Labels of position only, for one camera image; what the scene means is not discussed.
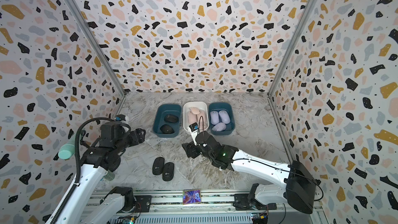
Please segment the purple mouse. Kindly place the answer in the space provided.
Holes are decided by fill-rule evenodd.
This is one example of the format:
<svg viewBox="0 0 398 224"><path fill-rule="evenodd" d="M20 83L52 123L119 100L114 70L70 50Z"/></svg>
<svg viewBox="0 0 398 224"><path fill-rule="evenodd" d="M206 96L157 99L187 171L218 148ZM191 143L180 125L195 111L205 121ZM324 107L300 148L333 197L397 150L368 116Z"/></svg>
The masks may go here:
<svg viewBox="0 0 398 224"><path fill-rule="evenodd" d="M212 125L217 125L220 122L218 111L210 112L210 122Z"/></svg>
<svg viewBox="0 0 398 224"><path fill-rule="evenodd" d="M218 112L218 114L221 122L223 122L224 124L229 124L231 122L231 118L226 110L221 110Z"/></svg>
<svg viewBox="0 0 398 224"><path fill-rule="evenodd" d="M227 128L226 124L223 122L219 122L218 124L214 125L212 128L213 131L215 132L222 132Z"/></svg>

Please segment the purple mouse front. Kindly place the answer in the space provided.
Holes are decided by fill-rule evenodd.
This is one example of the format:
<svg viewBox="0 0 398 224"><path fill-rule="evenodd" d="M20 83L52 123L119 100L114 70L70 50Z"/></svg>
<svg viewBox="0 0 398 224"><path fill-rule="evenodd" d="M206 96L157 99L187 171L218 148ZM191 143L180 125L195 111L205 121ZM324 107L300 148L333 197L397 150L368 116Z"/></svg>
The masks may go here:
<svg viewBox="0 0 398 224"><path fill-rule="evenodd" d="M218 114L221 122L223 122L224 124L229 124L231 122L231 118L226 110L221 110L218 112Z"/></svg>

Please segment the pink mouse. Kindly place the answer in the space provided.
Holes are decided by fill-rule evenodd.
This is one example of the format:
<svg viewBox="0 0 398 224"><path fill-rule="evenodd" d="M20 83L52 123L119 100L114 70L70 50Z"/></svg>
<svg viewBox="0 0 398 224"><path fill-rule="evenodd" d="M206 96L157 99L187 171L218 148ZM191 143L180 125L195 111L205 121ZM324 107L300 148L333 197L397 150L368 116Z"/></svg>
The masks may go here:
<svg viewBox="0 0 398 224"><path fill-rule="evenodd" d="M198 123L198 116L192 111L187 112L188 126Z"/></svg>
<svg viewBox="0 0 398 224"><path fill-rule="evenodd" d="M200 113L197 115L197 120L198 122L201 122L202 124L206 125L206 114L204 111L200 111Z"/></svg>
<svg viewBox="0 0 398 224"><path fill-rule="evenodd" d="M201 110L197 107L190 107L189 110L194 115L199 115L201 113Z"/></svg>

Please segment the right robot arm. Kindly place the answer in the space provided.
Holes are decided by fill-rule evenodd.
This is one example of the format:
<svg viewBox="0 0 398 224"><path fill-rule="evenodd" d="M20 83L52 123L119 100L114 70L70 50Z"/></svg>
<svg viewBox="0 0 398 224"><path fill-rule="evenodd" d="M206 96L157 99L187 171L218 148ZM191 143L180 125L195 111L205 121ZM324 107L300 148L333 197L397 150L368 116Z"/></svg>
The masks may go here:
<svg viewBox="0 0 398 224"><path fill-rule="evenodd" d="M270 203L287 203L295 210L312 214L318 186L314 177L299 161L276 163L252 156L230 145L221 145L208 132L193 132L192 141L182 145L187 157L203 156L219 170L230 170L254 175L277 186L268 190L253 184L248 202L257 209Z"/></svg>

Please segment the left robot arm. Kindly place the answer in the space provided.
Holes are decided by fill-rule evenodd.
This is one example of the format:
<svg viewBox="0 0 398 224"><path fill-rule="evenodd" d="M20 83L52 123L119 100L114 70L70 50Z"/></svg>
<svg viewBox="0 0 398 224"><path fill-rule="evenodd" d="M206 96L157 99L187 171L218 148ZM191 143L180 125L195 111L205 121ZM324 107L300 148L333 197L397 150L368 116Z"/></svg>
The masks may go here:
<svg viewBox="0 0 398 224"><path fill-rule="evenodd" d="M117 186L106 195L96 210L81 219L84 208L101 179L115 172L127 148L145 141L146 131L141 128L132 130L122 118L121 115L115 120L96 117L85 121L78 128L74 142L76 174L47 223L105 224L118 212L129 215L136 211L137 200L133 189ZM100 137L93 145L86 145L86 151L81 155L79 146L83 143L80 137L82 130L89 123L100 120L104 121L100 127Z"/></svg>

